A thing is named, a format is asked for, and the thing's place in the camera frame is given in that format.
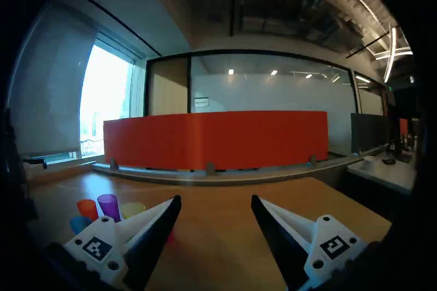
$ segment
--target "yellow cup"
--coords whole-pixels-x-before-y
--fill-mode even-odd
[[[142,203],[126,203],[120,207],[124,219],[135,216],[140,212],[146,211],[146,206]]]

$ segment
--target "desk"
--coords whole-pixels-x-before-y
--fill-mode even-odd
[[[396,161],[394,165],[382,162],[382,156],[374,157],[373,162],[365,160],[347,166],[347,171],[364,179],[374,181],[401,194],[410,194],[416,178],[414,158],[409,163]]]
[[[182,209],[146,290],[285,290],[267,242],[250,208],[258,194],[315,220],[331,214],[366,242],[381,240],[390,222],[311,177],[232,187],[170,186],[87,173],[31,189],[40,219],[29,222],[40,245],[66,242],[76,202],[114,193],[119,203],[140,201],[147,208],[175,194]]]

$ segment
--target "window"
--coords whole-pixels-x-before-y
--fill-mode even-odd
[[[80,100],[82,157],[104,154],[103,122],[129,118],[134,62],[94,45],[85,71]]]
[[[381,84],[367,76],[355,73],[358,94],[361,102],[361,113],[387,116],[384,110],[382,91],[385,89]]]

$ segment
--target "wall sign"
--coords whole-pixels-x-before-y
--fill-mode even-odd
[[[194,98],[194,107],[208,106],[208,98]]]

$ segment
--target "recessed light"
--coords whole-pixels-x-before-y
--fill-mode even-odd
[[[355,78],[361,79],[362,81],[364,81],[366,83],[370,83],[370,81],[368,79],[365,79],[364,77],[356,75]]]

